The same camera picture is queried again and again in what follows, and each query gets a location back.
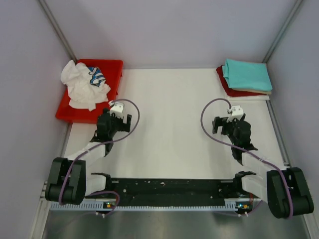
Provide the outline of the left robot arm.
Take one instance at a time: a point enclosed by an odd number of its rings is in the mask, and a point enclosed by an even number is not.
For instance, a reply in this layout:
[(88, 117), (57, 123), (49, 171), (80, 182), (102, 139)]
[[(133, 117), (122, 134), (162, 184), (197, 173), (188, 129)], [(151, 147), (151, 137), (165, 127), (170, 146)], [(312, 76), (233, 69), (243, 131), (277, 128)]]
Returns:
[(98, 116), (96, 130), (89, 143), (68, 157), (57, 157), (52, 161), (45, 199), (61, 205), (79, 205), (85, 196), (93, 192), (87, 186), (87, 168), (107, 156), (115, 142), (123, 140), (114, 140), (116, 133), (132, 133), (131, 122), (130, 114), (124, 119), (119, 111), (104, 109)]

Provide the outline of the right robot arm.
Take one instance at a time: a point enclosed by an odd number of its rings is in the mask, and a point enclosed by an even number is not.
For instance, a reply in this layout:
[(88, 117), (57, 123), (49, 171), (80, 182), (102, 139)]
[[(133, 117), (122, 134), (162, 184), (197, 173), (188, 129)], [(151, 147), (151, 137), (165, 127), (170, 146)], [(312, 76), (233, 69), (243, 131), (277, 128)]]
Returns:
[(243, 118), (229, 121), (227, 117), (215, 117), (212, 126), (213, 134), (221, 129), (221, 134), (230, 139), (232, 156), (248, 168), (232, 185), (236, 196), (244, 197), (252, 193), (266, 202), (278, 219), (314, 211), (303, 171), (298, 167), (276, 165), (258, 156), (257, 148), (251, 142), (251, 125), (248, 122)]

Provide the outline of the beige folded t shirt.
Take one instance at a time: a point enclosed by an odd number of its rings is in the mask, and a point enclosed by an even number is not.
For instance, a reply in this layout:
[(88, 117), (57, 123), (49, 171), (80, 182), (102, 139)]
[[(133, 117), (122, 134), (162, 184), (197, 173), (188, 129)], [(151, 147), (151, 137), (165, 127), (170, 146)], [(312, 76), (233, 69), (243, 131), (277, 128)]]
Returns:
[(233, 89), (236, 91), (241, 91), (241, 92), (250, 92), (250, 93), (257, 93), (257, 94), (263, 94), (263, 95), (271, 95), (271, 91), (260, 91), (260, 90), (255, 90), (255, 89)]

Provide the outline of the red plastic tray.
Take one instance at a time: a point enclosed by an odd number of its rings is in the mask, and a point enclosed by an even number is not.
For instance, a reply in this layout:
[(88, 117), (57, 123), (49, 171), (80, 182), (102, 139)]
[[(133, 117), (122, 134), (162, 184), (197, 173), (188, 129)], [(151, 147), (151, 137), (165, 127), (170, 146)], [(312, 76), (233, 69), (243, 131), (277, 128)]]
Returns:
[(123, 61), (114, 59), (70, 60), (60, 80), (66, 86), (55, 117), (68, 123), (93, 123), (116, 98)]

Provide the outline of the teal folded t shirt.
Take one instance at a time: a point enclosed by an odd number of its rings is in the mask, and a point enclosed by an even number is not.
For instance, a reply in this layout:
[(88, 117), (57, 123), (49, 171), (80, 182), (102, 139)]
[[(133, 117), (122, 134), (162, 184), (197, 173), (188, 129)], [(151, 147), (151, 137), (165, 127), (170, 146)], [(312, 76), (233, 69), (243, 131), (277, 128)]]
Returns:
[(272, 91), (273, 87), (265, 63), (226, 59), (222, 73), (231, 89), (255, 89)]

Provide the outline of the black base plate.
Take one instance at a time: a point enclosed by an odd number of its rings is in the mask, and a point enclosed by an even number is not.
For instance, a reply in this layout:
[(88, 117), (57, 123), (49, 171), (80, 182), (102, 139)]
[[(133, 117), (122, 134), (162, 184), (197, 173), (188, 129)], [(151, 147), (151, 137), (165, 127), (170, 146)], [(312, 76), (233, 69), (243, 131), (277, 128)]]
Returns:
[(119, 206), (222, 206), (226, 199), (243, 199), (252, 203), (256, 196), (239, 189), (237, 183), (219, 179), (107, 179), (100, 195), (87, 198), (113, 199), (120, 196)]

